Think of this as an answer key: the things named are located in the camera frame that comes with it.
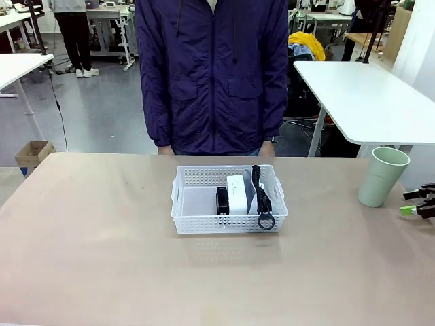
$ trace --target white plastic basket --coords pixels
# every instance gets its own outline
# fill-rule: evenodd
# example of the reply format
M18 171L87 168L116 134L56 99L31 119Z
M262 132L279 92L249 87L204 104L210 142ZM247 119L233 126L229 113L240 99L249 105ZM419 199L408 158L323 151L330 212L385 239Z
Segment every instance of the white plastic basket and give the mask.
M228 175L241 175L250 165L178 166L172 188L172 218L179 234L278 232L288 215L281 183L273 166L260 165L269 189L275 226L263 230L258 215L216 215L216 188L226 186Z

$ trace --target yellow jacket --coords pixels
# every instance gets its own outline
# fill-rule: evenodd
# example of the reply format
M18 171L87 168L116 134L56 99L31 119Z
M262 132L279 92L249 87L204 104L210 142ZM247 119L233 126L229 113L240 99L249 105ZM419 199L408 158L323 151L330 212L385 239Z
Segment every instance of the yellow jacket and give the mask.
M304 32L293 33L288 37L288 43L308 46L317 61L325 61L324 49L313 34Z

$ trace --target purple jacket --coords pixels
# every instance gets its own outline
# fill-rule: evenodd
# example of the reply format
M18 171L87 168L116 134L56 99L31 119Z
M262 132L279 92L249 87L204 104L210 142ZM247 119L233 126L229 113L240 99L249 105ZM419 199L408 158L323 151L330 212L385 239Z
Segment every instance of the purple jacket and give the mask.
M143 110L156 146L246 153L287 106L287 0L136 0Z

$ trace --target wristwatch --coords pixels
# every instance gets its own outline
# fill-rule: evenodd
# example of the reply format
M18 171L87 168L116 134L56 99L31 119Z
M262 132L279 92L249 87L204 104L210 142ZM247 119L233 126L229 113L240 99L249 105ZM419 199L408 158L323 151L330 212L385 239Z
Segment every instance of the wristwatch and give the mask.
M270 142L272 142L272 143L278 143L278 139L277 139L277 137L264 137L263 138L263 141L270 141Z

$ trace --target hand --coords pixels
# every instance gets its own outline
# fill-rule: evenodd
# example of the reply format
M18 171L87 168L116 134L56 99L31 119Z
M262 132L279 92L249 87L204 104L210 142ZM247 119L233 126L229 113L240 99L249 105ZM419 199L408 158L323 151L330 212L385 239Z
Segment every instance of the hand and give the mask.
M175 155L171 146L157 147L158 155Z
M263 141L263 145L260 148L260 153L258 153L258 156L262 156L264 158L274 158L275 148L273 148L273 143L271 141Z

